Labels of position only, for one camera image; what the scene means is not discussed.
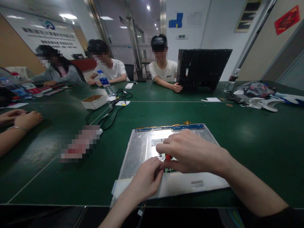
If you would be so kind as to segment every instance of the blue bottle label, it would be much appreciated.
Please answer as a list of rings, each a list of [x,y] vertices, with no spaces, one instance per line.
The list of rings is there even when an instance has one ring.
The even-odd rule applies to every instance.
[[[107,78],[100,78],[99,80],[103,86],[107,86],[110,84]]]

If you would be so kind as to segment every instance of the red counter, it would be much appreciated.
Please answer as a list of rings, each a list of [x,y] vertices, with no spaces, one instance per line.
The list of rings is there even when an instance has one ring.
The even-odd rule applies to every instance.
[[[71,60],[71,62],[78,66],[81,71],[92,70],[96,67],[96,62],[94,58]]]

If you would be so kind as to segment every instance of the cardboard box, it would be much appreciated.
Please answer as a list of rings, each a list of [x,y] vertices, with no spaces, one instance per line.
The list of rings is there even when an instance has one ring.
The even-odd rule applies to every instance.
[[[86,109],[98,109],[107,103],[107,98],[103,95],[93,95],[81,101]]]

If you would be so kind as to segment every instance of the hand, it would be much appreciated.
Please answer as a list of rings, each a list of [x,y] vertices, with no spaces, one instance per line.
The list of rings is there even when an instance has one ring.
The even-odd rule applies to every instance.
[[[0,127],[4,127],[14,123],[14,120],[20,116],[25,115],[26,111],[22,109],[14,109],[0,115]]]
[[[156,145],[158,153],[169,154],[178,161],[165,160],[161,169],[172,168],[182,173],[210,172],[219,175],[228,167],[229,152],[210,143],[190,130],[172,134]]]
[[[176,82],[174,85],[173,85],[173,91],[174,92],[180,92],[181,90],[183,89],[183,87],[181,85],[178,85],[178,83]]]
[[[42,121],[43,116],[39,112],[32,111],[29,114],[18,116],[15,119],[15,126],[30,130]]]
[[[152,157],[145,161],[136,172],[133,180],[127,189],[122,193],[122,197],[132,198],[138,205],[140,202],[156,194],[162,180],[163,170],[160,170],[154,179],[155,171],[163,162],[158,157]]]
[[[88,80],[88,84],[91,85],[91,86],[93,86],[93,85],[96,84],[96,82],[94,81],[94,79],[89,79]]]
[[[56,85],[57,82],[56,81],[49,81],[49,82],[45,82],[43,85],[44,86],[53,86],[53,85]]]

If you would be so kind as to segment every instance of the chair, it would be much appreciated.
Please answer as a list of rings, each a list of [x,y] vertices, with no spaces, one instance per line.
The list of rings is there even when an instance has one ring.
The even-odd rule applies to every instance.
[[[130,81],[134,81],[134,65],[133,64],[125,64],[126,73]]]

